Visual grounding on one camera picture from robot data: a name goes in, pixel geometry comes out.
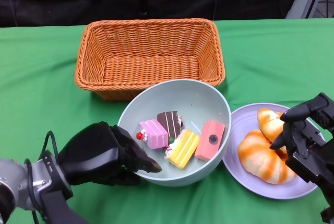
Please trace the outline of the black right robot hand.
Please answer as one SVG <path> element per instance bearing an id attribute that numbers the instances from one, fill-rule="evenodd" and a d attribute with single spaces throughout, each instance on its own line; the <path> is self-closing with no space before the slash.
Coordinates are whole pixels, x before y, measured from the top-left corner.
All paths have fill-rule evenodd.
<path id="1" fill-rule="evenodd" d="M 333 190 L 333 139 L 323 140 L 308 119 L 333 134 L 333 100 L 323 92 L 288 109 L 280 116 L 283 132 L 271 149 L 283 146 L 288 152 L 285 164 L 305 182 L 313 182 L 323 191 Z"/>

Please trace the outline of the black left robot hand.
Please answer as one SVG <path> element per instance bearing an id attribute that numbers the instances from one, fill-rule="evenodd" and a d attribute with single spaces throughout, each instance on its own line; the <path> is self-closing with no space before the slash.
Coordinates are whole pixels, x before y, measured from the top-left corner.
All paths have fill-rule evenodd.
<path id="1" fill-rule="evenodd" d="M 137 171 L 162 171 L 126 130 L 106 122 L 93 123 L 72 137 L 57 163 L 71 185 L 133 186 L 140 183 Z"/>

